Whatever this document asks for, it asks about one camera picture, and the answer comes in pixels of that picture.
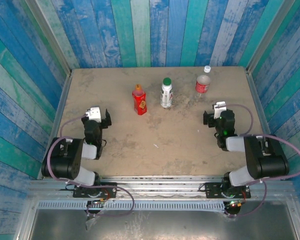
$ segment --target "white bottle cap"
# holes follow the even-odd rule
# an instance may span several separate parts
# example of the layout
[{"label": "white bottle cap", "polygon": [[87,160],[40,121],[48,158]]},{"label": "white bottle cap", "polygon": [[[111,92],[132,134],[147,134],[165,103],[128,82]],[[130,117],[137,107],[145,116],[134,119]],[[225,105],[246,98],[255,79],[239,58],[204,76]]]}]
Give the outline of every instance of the white bottle cap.
[{"label": "white bottle cap", "polygon": [[204,66],[204,72],[205,73],[210,73],[210,71],[211,71],[211,67],[209,65]]}]

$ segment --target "white bottle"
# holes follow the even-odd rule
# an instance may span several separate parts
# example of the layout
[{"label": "white bottle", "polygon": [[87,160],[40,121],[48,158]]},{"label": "white bottle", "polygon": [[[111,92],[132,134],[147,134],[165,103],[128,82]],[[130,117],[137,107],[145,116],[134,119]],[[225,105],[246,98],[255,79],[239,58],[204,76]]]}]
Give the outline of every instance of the white bottle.
[{"label": "white bottle", "polygon": [[172,105],[172,95],[171,79],[166,77],[161,86],[161,106],[165,109]]},{"label": "white bottle", "polygon": [[204,94],[208,91],[209,85],[212,81],[210,78],[210,71],[211,67],[207,65],[204,67],[204,74],[196,78],[195,90],[198,93]]}]

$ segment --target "bottle label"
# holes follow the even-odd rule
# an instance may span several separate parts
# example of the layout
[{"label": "bottle label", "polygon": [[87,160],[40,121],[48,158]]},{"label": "bottle label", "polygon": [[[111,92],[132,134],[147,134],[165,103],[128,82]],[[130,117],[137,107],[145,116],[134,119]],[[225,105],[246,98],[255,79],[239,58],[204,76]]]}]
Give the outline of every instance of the bottle label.
[{"label": "bottle label", "polygon": [[196,82],[195,90],[198,93],[204,94],[208,91],[208,88],[209,88],[209,85],[203,85],[203,84],[200,84],[200,83]]},{"label": "bottle label", "polygon": [[173,90],[164,91],[161,89],[161,106],[169,108],[172,105]]}]

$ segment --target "wooden plank wall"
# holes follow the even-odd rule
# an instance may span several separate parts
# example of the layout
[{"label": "wooden plank wall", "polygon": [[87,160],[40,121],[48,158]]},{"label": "wooden plank wall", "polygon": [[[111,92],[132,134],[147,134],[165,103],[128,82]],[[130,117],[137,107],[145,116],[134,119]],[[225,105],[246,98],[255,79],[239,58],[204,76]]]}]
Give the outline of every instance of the wooden plank wall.
[{"label": "wooden plank wall", "polygon": [[0,240],[14,236],[65,79],[25,0],[0,0]]},{"label": "wooden plank wall", "polygon": [[36,0],[70,68],[244,66],[284,0]]},{"label": "wooden plank wall", "polygon": [[[300,149],[300,0],[296,0],[263,53],[252,76],[271,133]],[[300,157],[282,146],[290,174]],[[300,176],[293,179],[300,199]]]}]

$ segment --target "mounting plate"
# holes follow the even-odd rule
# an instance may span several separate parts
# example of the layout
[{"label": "mounting plate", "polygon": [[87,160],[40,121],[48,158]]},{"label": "mounting plate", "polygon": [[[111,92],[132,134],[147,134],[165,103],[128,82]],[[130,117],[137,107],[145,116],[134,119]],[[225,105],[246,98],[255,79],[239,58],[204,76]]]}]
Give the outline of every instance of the mounting plate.
[{"label": "mounting plate", "polygon": [[[111,185],[117,186],[116,182],[102,182],[101,186]],[[96,198],[96,199],[106,199],[110,194],[110,198],[115,198],[117,195],[117,189],[112,187],[105,188],[85,188],[81,186],[76,186],[73,189],[74,198]]]},{"label": "mounting plate", "polygon": [[207,199],[242,199],[251,198],[250,189],[246,186],[236,186],[229,188],[226,192],[222,192],[221,182],[206,182],[204,184],[205,194]]}]

